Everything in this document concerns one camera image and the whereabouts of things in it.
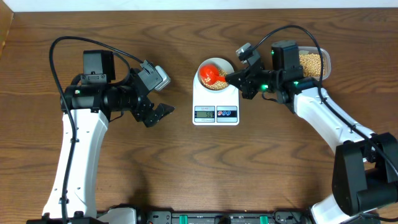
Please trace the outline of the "red measuring scoop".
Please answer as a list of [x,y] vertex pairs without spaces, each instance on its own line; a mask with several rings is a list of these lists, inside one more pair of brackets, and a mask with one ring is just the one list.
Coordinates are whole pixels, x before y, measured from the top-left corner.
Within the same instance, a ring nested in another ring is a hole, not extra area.
[[225,77],[220,76],[218,68],[213,64],[207,64],[199,69],[199,75],[204,83],[213,85],[216,82],[225,82]]

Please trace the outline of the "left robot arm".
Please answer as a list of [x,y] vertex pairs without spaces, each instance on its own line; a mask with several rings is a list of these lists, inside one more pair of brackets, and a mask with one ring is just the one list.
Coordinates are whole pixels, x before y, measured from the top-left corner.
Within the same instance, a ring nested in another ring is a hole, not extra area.
[[145,223],[143,212],[118,205],[102,215],[96,209],[96,175],[101,145],[111,113],[131,112],[146,127],[157,124],[174,108],[155,107],[148,94],[160,91],[170,77],[159,65],[145,60],[115,82],[114,57],[108,50],[83,52],[83,73],[64,92],[63,141],[55,182],[36,223]]

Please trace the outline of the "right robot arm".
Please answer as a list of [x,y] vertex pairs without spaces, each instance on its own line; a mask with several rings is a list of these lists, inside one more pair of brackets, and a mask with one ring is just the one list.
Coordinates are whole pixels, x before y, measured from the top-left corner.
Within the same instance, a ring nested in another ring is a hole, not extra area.
[[357,123],[328,96],[319,79],[305,77],[295,41],[272,44],[271,70],[249,43],[236,55],[246,68],[226,81],[246,99],[259,91],[276,93],[276,102],[308,122],[335,155],[332,194],[311,207],[312,222],[381,220],[372,210],[397,202],[397,139]]

